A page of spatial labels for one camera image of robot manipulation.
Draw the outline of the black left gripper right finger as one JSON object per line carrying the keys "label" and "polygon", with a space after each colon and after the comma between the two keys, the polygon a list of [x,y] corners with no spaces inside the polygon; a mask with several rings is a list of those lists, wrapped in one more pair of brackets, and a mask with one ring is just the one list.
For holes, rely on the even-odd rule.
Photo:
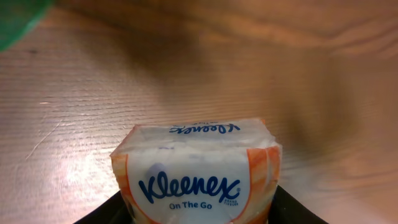
{"label": "black left gripper right finger", "polygon": [[269,210],[268,224],[328,224],[277,186]]}

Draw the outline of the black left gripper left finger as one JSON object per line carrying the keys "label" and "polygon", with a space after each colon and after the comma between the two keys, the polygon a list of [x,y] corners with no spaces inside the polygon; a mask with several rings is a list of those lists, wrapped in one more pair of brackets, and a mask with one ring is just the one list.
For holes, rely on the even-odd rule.
{"label": "black left gripper left finger", "polygon": [[119,191],[75,224],[133,224],[133,220]]}

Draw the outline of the orange Kleenex tissue pack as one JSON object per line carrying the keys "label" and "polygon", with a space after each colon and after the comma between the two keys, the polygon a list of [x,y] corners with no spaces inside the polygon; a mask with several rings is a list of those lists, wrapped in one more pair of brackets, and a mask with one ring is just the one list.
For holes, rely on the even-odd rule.
{"label": "orange Kleenex tissue pack", "polygon": [[282,148],[260,119],[135,125],[111,164],[135,223],[266,223]]}

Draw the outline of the green lidded white jar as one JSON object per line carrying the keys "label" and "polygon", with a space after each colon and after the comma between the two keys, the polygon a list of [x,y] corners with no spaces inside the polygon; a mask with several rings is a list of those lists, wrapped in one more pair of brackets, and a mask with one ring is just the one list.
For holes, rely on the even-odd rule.
{"label": "green lidded white jar", "polygon": [[55,0],[1,0],[1,51],[23,38]]}

